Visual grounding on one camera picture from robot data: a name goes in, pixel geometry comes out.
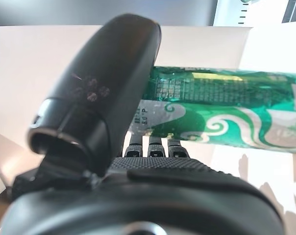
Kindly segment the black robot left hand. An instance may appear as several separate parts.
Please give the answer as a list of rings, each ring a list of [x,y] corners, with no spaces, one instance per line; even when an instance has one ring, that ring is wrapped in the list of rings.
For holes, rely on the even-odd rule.
[[[15,178],[2,235],[283,235],[258,189],[188,158],[122,158],[161,42],[158,23],[119,15],[43,101],[27,142],[39,167]]]

